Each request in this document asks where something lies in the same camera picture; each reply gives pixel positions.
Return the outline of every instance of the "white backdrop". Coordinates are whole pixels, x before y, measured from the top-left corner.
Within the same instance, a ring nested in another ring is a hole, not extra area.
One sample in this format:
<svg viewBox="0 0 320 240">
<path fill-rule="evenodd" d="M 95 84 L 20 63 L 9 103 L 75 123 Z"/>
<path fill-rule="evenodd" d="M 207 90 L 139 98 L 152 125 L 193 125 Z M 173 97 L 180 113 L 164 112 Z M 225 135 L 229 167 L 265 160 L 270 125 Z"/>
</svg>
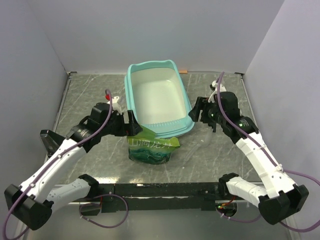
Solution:
<svg viewBox="0 0 320 240">
<path fill-rule="evenodd" d="M 5 189 L 18 186 L 44 163 L 40 131 L 53 127 L 67 77 L 28 4 L 1 0 L 0 226 L 8 214 Z M 8 234 L 17 223 L 14 216 L 10 220 Z"/>
<path fill-rule="evenodd" d="M 289 170 L 320 180 L 320 1 L 285 0 L 244 83 L 260 130 L 275 158 Z M 320 219 L 320 187 L 292 176 L 310 192 L 299 228 Z M 301 234 L 320 239 L 320 227 Z"/>
<path fill-rule="evenodd" d="M 283 0 L 27 0 L 67 71 L 246 72 Z"/>
</svg>

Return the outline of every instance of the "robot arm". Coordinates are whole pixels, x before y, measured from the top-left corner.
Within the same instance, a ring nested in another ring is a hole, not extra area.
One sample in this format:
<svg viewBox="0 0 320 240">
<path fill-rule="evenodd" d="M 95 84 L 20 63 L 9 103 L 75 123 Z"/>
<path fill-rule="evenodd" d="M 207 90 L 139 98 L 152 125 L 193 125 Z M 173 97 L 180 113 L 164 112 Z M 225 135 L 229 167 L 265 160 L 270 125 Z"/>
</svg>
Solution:
<svg viewBox="0 0 320 240">
<path fill-rule="evenodd" d="M 283 219 L 299 212 L 305 203 L 309 192 L 304 185 L 298 186 L 283 170 L 273 157 L 255 123 L 246 116 L 242 116 L 238 108 L 238 99 L 232 92 L 220 93 L 220 100 L 224 113 L 231 121 L 252 137 L 261 147 L 231 126 L 223 117 L 217 103 L 217 94 L 212 97 L 198 97 L 189 116 L 197 122 L 208 124 L 216 131 L 219 124 L 225 135 L 245 154 L 264 187 L 250 183 L 235 173 L 229 173 L 219 179 L 219 192 L 223 196 L 229 194 L 239 196 L 259 208 L 262 217 L 274 225 Z M 272 158 L 274 164 L 262 151 L 264 149 Z"/>
<path fill-rule="evenodd" d="M 10 209 L 17 198 L 27 188 L 31 187 L 13 211 L 13 214 L 30 229 L 37 230 L 42 227 L 52 213 L 68 203 L 97 195 L 99 182 L 87 174 L 79 176 L 78 179 L 68 185 L 58 189 L 53 188 L 68 169 L 85 156 L 93 146 L 98 144 L 103 136 L 135 136 L 142 131 L 131 110 L 127 111 L 129 123 L 125 123 L 124 114 L 120 104 L 118 104 L 118 100 L 119 97 L 112 98 L 113 112 L 105 127 L 96 136 L 73 148 L 65 155 L 62 155 L 62 153 L 66 149 L 91 136 L 102 126 L 107 118 L 110 104 L 97 103 L 92 108 L 91 114 L 83 118 L 78 125 L 72 127 L 66 138 L 50 130 L 41 131 L 42 140 L 46 148 L 50 149 L 54 154 L 35 174 L 22 182 L 19 187 L 12 184 L 4 192 L 7 206 Z M 41 175 L 36 183 L 33 183 L 44 169 L 47 169 L 45 173 Z"/>
</svg>

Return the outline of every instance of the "speckled surface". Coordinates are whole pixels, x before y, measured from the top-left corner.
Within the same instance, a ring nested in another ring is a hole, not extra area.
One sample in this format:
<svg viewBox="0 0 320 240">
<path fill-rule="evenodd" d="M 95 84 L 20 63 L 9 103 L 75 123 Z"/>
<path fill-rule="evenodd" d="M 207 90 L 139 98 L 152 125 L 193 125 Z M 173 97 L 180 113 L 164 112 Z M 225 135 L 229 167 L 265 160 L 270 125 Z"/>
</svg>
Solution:
<svg viewBox="0 0 320 240">
<path fill-rule="evenodd" d="M 219 73 L 181 75 L 192 106 L 198 96 L 211 94 L 209 85 L 218 76 Z M 223 84 L 238 97 L 242 114 L 252 118 L 241 76 L 228 73 L 224 76 Z M 109 88 L 114 96 L 125 96 L 124 77 L 72 74 L 56 132 L 66 135 L 72 126 L 90 114 L 96 103 L 104 102 L 105 88 Z M 169 162 L 162 165 L 131 161 L 125 137 L 105 136 L 59 183 L 68 184 L 82 174 L 89 174 L 100 183 L 217 182 L 223 174 L 231 172 L 248 181 L 259 181 L 250 162 L 220 127 L 208 147 L 199 148 L 188 162 L 185 161 L 189 149 L 204 139 L 209 130 L 206 124 L 196 122 L 190 132 L 179 137 L 181 147 L 173 152 Z"/>
</svg>

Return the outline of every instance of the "purple cable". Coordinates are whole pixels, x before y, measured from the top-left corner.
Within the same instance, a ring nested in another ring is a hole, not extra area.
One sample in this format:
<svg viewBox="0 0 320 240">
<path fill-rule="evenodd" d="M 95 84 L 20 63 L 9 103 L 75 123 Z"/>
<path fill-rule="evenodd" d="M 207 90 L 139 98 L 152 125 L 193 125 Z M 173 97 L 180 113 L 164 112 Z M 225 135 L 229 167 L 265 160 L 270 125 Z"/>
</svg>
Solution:
<svg viewBox="0 0 320 240">
<path fill-rule="evenodd" d="M 320 187 L 320 181 L 318 179 L 314 178 L 313 176 L 309 176 L 309 175 L 304 174 L 304 173 L 300 173 L 300 172 L 297 172 L 297 171 L 286 170 L 286 169 L 284 171 L 287 172 L 288 174 L 294 174 L 294 175 L 298 175 L 298 176 L 310 179 L 310 180 L 314 181 L 316 184 L 318 184 L 318 186 Z M 280 222 L 280 224 L 282 226 L 286 227 L 287 229 L 291 230 L 291 231 L 295 231 L 295 232 L 298 232 L 298 233 L 307 233 L 307 232 L 310 232 L 310 231 L 312 231 L 312 230 L 314 230 L 314 229 L 316 229 L 317 227 L 320 226 L 320 219 L 319 219 L 319 221 L 317 221 L 312 226 L 304 228 L 304 229 L 293 228 L 293 227 L 288 226 L 287 224 L 285 224 L 283 222 Z"/>
<path fill-rule="evenodd" d="M 238 127 L 236 124 L 234 124 L 229 118 L 228 116 L 226 115 L 223 107 L 222 107 L 222 104 L 221 104 L 221 99 L 220 99 L 220 84 L 222 82 L 222 78 L 224 76 L 225 72 L 223 71 L 218 80 L 217 80 L 217 101 L 218 101 L 218 105 L 219 105 L 219 109 L 220 109 L 220 112 L 222 113 L 223 117 L 225 118 L 225 120 L 231 125 L 233 126 L 235 129 L 237 129 L 240 133 L 242 133 L 244 136 L 246 136 L 248 139 L 250 139 L 252 142 L 254 142 L 254 144 L 256 144 L 262 151 L 263 153 L 267 156 L 267 158 L 271 161 L 271 163 L 274 165 L 274 166 L 277 166 L 277 164 L 275 163 L 275 161 L 273 160 L 273 158 L 269 155 L 269 153 L 254 139 L 252 138 L 249 134 L 247 134 L 245 131 L 243 131 L 240 127 Z M 312 176 L 309 176 L 307 174 L 304 174 L 304 173 L 300 173 L 300 172 L 297 172 L 297 171 L 291 171 L 291 170 L 287 170 L 287 169 L 284 169 L 283 170 L 284 172 L 286 173 L 289 173 L 289 174 L 294 174 L 294 175 L 297 175 L 297 176 L 301 176 L 301 177 L 304 177 L 304 178 L 307 178 L 307 179 L 310 179 L 312 181 L 314 181 L 316 184 L 318 184 L 320 186 L 320 181 L 317 180 L 316 178 L 312 177 Z M 286 225 L 285 223 L 283 222 L 280 222 L 281 225 L 283 225 L 284 227 L 292 230 L 292 231 L 295 231 L 295 232 L 299 232 L 299 233 L 306 233 L 306 232 L 310 232 L 314 229 L 316 229 L 317 227 L 320 226 L 320 220 L 317 221 L 315 224 L 313 224 L 312 226 L 308 227 L 308 228 L 305 228 L 305 229 L 297 229 L 297 228 L 293 228 L 293 227 L 290 227 L 288 225 Z"/>
<path fill-rule="evenodd" d="M 125 215 L 124 215 L 124 218 L 123 218 L 118 224 L 113 225 L 113 226 L 105 226 L 105 225 L 102 225 L 102 224 L 100 224 L 100 223 L 97 223 L 97 222 L 95 222 L 95 221 L 93 221 L 93 220 L 91 220 L 91 219 L 89 219 L 89 218 L 87 218 L 87 217 L 85 217 L 85 216 L 83 216 L 83 215 L 81 214 L 81 210 L 82 210 L 82 208 L 85 207 L 85 206 L 100 206 L 99 204 L 96 204 L 96 203 L 87 203 L 87 204 L 82 205 L 81 207 L 79 207 L 79 214 L 80 214 L 80 216 L 81 216 L 82 219 L 87 220 L 88 222 L 90 222 L 90 223 L 92 223 L 92 224 L 94 224 L 94 225 L 97 225 L 97 226 L 99 226 L 99 227 L 101 227 L 101 228 L 104 228 L 104 229 L 113 229 L 113 228 L 116 228 L 116 227 L 120 226 L 121 224 L 123 224 L 123 223 L 125 222 L 125 220 L 126 220 L 127 217 L 128 217 L 128 214 L 129 214 L 129 208 L 128 208 L 128 204 L 127 204 L 126 200 L 125 200 L 123 197 L 121 197 L 121 196 L 119 196 L 119 195 L 116 195 L 116 194 L 111 194 L 111 193 L 109 193 L 109 194 L 103 194 L 103 195 L 95 196 L 93 199 L 98 199 L 98 198 L 106 197 L 106 196 L 113 196 L 113 197 L 119 198 L 119 199 L 121 199 L 121 200 L 124 202 L 124 204 L 125 204 Z"/>
<path fill-rule="evenodd" d="M 254 219 L 251 219 L 251 220 L 241 220 L 241 219 L 236 219 L 234 217 L 228 217 L 224 214 L 222 214 L 221 212 L 219 212 L 219 210 L 217 210 L 218 214 L 223 217 L 224 219 L 228 219 L 230 221 L 234 221 L 234 222 L 237 222 L 237 223 L 242 223 L 242 224 L 251 224 L 251 223 L 254 223 L 256 221 L 258 221 L 262 216 L 261 214 L 259 214 L 256 218 Z"/>
<path fill-rule="evenodd" d="M 69 151 L 71 151 L 72 149 L 84 144 L 85 142 L 89 141 L 90 139 L 92 139 L 93 137 L 95 137 L 98 133 L 101 132 L 101 130 L 107 125 L 109 119 L 110 119 L 110 116 L 111 116 L 111 113 L 112 113 L 112 96 L 111 96 L 111 92 L 109 89 L 106 89 L 105 90 L 105 94 L 106 95 L 109 95 L 110 96 L 110 108 L 109 108 L 109 112 L 108 112 L 108 115 L 104 121 L 104 123 L 101 125 L 101 127 L 95 131 L 92 135 L 90 135 L 89 137 L 83 139 L 82 141 L 76 143 L 75 145 L 67 148 L 66 150 L 64 150 L 60 155 L 63 156 L 65 155 L 66 153 L 68 153 Z M 58 156 L 56 156 L 52 161 L 50 161 L 48 163 L 47 166 L 45 166 L 45 168 L 39 173 L 39 175 L 32 181 L 32 184 L 36 184 L 37 181 L 45 174 L 45 172 L 58 160 Z M 14 212 L 14 209 L 16 208 L 16 206 L 18 205 L 18 203 L 21 201 L 21 199 L 30 191 L 30 189 L 32 188 L 31 186 L 28 186 L 25 191 L 18 197 L 18 199 L 13 203 L 12 207 L 9 209 L 9 212 L 4 220 L 4 223 L 3 223 L 3 226 L 2 226 L 2 237 L 4 240 L 17 240 L 19 238 L 21 238 L 27 231 L 28 231 L 28 227 L 22 232 L 20 233 L 18 236 L 14 237 L 14 238 L 8 238 L 7 237 L 7 224 L 8 224 L 8 220 L 10 218 L 10 215 Z"/>
</svg>

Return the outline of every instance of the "purple wire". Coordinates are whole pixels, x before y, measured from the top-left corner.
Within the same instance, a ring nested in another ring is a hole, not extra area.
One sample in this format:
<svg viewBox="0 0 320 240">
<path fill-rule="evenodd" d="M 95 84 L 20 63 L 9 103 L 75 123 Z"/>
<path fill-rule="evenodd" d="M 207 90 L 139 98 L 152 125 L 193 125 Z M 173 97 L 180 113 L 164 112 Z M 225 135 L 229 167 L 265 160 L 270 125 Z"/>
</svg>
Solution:
<svg viewBox="0 0 320 240">
<path fill-rule="evenodd" d="M 119 195 L 116 195 L 116 194 L 111 194 L 111 193 L 109 193 L 109 194 L 103 194 L 103 195 L 95 196 L 93 199 L 98 199 L 98 198 L 106 197 L 106 196 L 113 196 L 113 197 L 119 198 L 119 199 L 121 199 L 121 200 L 124 202 L 124 204 L 125 204 L 125 215 L 124 215 L 124 218 L 123 218 L 118 224 L 112 225 L 112 226 L 105 226 L 105 225 L 102 225 L 102 224 L 100 224 L 100 223 L 97 223 L 97 222 L 95 222 L 95 221 L 93 221 L 93 220 L 91 220 L 91 219 L 89 219 L 89 218 L 87 218 L 87 217 L 85 217 L 85 216 L 83 216 L 83 215 L 81 214 L 81 210 L 82 210 L 82 208 L 85 207 L 85 206 L 100 206 L 99 204 L 96 204 L 96 203 L 87 203 L 87 204 L 82 205 L 81 207 L 79 207 L 79 214 L 80 214 L 81 218 L 83 218 L 84 220 L 87 220 L 88 222 L 90 222 L 90 223 L 92 223 L 92 224 L 94 224 L 94 225 L 97 225 L 97 226 L 99 226 L 99 227 L 101 227 L 101 228 L 104 228 L 104 229 L 113 229 L 113 228 L 119 227 L 121 224 L 123 224 L 123 223 L 125 222 L 125 220 L 126 220 L 127 217 L 128 217 L 128 214 L 129 214 L 129 208 L 128 208 L 128 204 L 127 204 L 126 200 L 125 200 L 123 197 L 121 197 L 121 196 L 119 196 Z"/>
<path fill-rule="evenodd" d="M 301 172 L 291 171 L 291 170 L 287 170 L 287 169 L 285 169 L 284 171 L 287 172 L 288 174 L 294 174 L 294 175 L 298 175 L 298 176 L 310 179 L 310 180 L 314 181 L 316 184 L 318 184 L 318 186 L 320 187 L 320 181 L 318 179 L 314 178 L 313 176 L 309 176 L 309 175 L 301 173 Z M 304 229 L 293 228 L 283 222 L 280 222 L 280 224 L 291 231 L 295 231 L 298 233 L 307 233 L 307 232 L 310 232 L 320 226 L 320 219 L 312 226 L 304 228 Z"/>
<path fill-rule="evenodd" d="M 108 115 L 104 121 L 104 123 L 101 125 L 101 127 L 95 131 L 92 135 L 90 135 L 89 137 L 83 139 L 82 141 L 74 144 L 73 146 L 67 148 L 66 150 L 64 150 L 60 155 L 63 156 L 65 155 L 66 153 L 68 153 L 69 151 L 71 151 L 72 149 L 84 144 L 85 142 L 89 141 L 90 139 L 94 138 L 98 133 L 101 132 L 101 130 L 107 125 L 109 119 L 110 119 L 110 116 L 111 116 L 111 113 L 112 113 L 112 96 L 111 96 L 111 92 L 109 89 L 106 89 L 105 90 L 105 94 L 106 95 L 109 95 L 110 96 L 110 108 L 109 108 L 109 112 L 108 112 Z M 45 168 L 43 168 L 43 170 L 39 173 L 39 175 L 32 181 L 32 184 L 36 184 L 37 181 L 46 173 L 46 171 L 59 159 L 58 156 L 56 156 L 52 161 L 50 161 L 48 163 L 47 166 L 45 166 Z M 10 218 L 10 215 L 14 212 L 14 209 L 16 208 L 16 206 L 18 205 L 18 203 L 21 201 L 21 199 L 30 191 L 30 189 L 32 188 L 31 186 L 28 186 L 25 191 L 17 198 L 17 200 L 13 203 L 12 207 L 9 209 L 8 211 L 8 214 L 4 220 L 4 223 L 3 223 L 3 226 L 2 226 L 2 237 L 4 240 L 17 240 L 19 238 L 21 238 L 27 231 L 28 231 L 28 227 L 22 232 L 20 233 L 18 236 L 14 237 L 14 238 L 8 238 L 7 237 L 7 224 L 8 224 L 8 220 Z"/>
<path fill-rule="evenodd" d="M 224 214 L 222 214 L 221 212 L 219 212 L 219 210 L 217 210 L 218 214 L 223 217 L 224 219 L 228 219 L 230 221 L 234 221 L 234 222 L 237 222 L 237 223 L 242 223 L 242 224 L 251 224 L 251 223 L 254 223 L 256 221 L 258 221 L 262 216 L 261 214 L 259 214 L 256 218 L 254 219 L 251 219 L 251 220 L 241 220 L 241 219 L 236 219 L 234 217 L 228 217 Z"/>
<path fill-rule="evenodd" d="M 274 165 L 274 166 L 277 166 L 277 164 L 275 163 L 275 161 L 273 160 L 273 158 L 269 155 L 269 153 L 254 139 L 252 138 L 249 134 L 247 134 L 245 131 L 243 131 L 240 127 L 238 127 L 236 124 L 234 124 L 229 118 L 228 116 L 226 115 L 223 107 L 222 107 L 222 104 L 221 104 L 221 99 L 220 99 L 220 84 L 222 82 L 222 78 L 224 76 L 225 72 L 223 71 L 218 80 L 217 80 L 217 101 L 218 101 L 218 105 L 219 105 L 219 109 L 220 109 L 220 112 L 222 113 L 223 117 L 225 118 L 225 120 L 231 125 L 233 126 L 235 129 L 237 129 L 240 133 L 242 133 L 244 136 L 246 136 L 248 139 L 250 139 L 252 142 L 254 142 L 263 152 L 264 154 L 267 156 L 267 158 L 271 161 L 271 163 Z M 313 176 L 310 176 L 310 175 L 307 175 L 307 174 L 304 174 L 304 173 L 300 173 L 300 172 L 297 172 L 297 171 L 291 171 L 291 170 L 287 170 L 287 169 L 284 169 L 283 170 L 284 172 L 287 172 L 289 174 L 294 174 L 294 175 L 297 175 L 297 176 L 301 176 L 301 177 L 304 177 L 304 178 L 307 178 L 307 179 L 310 179 L 312 181 L 314 181 L 316 184 L 318 184 L 320 186 L 320 181 L 317 180 L 316 178 L 314 178 Z M 305 229 L 297 229 L 297 228 L 293 228 L 293 227 L 290 227 L 288 225 L 286 225 L 285 223 L 283 222 L 280 222 L 281 225 L 283 225 L 284 227 L 292 230 L 292 231 L 295 231 L 295 232 L 298 232 L 298 233 L 306 233 L 306 232 L 310 232 L 314 229 L 316 229 L 317 227 L 320 226 L 320 220 L 317 221 L 315 224 L 313 224 L 312 226 L 308 227 L 308 228 L 305 228 Z"/>
</svg>

